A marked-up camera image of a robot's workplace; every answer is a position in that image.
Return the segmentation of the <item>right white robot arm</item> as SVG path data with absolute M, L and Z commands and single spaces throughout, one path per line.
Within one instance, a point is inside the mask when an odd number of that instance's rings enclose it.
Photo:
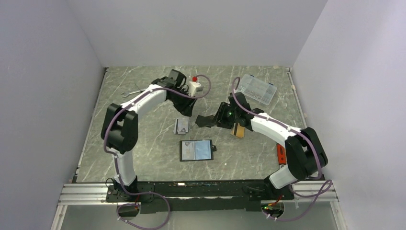
M 308 179 L 314 173 L 318 178 L 322 176 L 321 169 L 328 164 L 328 158 L 314 129 L 289 126 L 259 108 L 251 108 L 240 92 L 230 94 L 228 99 L 227 103 L 220 103 L 215 115 L 199 115 L 195 123 L 199 127 L 226 129 L 241 125 L 274 140 L 285 149 L 286 165 L 264 180 L 266 197 L 275 199 L 282 193 L 282 188 Z

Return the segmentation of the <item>tan wooden block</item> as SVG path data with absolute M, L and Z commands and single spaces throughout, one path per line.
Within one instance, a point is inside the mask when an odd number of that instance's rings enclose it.
M 237 138 L 243 138 L 245 136 L 245 127 L 241 126 L 239 123 L 235 123 L 231 129 L 231 135 Z

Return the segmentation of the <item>black leather card holder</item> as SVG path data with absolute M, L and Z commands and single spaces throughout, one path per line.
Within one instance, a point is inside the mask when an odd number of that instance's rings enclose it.
M 182 141 L 195 141 L 195 160 L 193 161 L 210 161 L 214 159 L 214 152 L 217 151 L 217 147 L 213 144 L 211 139 L 181 140 L 180 145 Z

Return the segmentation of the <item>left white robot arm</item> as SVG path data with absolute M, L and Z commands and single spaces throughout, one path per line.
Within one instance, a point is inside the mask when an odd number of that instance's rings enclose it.
M 113 156 L 116 175 L 114 187 L 125 201 L 132 201 L 138 193 L 137 175 L 133 166 L 132 150 L 138 141 L 138 123 L 151 109 L 171 101 L 183 116 L 192 115 L 197 92 L 203 86 L 198 77 L 188 79 L 178 70 L 155 79 L 142 92 L 128 102 L 108 106 L 101 130 L 103 149 Z

